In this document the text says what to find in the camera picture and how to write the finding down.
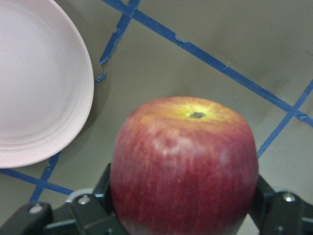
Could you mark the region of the black left gripper left finger nearer centre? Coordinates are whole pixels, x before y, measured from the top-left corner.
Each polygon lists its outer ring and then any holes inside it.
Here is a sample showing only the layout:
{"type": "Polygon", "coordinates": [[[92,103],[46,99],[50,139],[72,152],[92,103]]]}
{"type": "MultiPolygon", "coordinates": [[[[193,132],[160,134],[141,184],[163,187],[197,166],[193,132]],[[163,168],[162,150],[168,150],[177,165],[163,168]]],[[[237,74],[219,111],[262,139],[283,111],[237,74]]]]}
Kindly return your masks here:
{"type": "Polygon", "coordinates": [[[78,190],[60,207],[27,203],[0,227],[2,235],[125,235],[114,215],[108,165],[95,188],[78,190]]]}

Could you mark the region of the black left gripper right finger nearer cooker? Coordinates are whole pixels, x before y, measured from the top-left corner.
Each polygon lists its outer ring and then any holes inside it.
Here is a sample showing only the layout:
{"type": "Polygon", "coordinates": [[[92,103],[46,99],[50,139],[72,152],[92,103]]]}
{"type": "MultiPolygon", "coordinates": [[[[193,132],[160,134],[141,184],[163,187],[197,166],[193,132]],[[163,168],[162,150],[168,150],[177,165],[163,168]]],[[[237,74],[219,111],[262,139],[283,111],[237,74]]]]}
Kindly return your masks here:
{"type": "Polygon", "coordinates": [[[249,211],[260,235],[311,235],[313,206],[290,191],[275,191],[259,176],[249,211]]]}

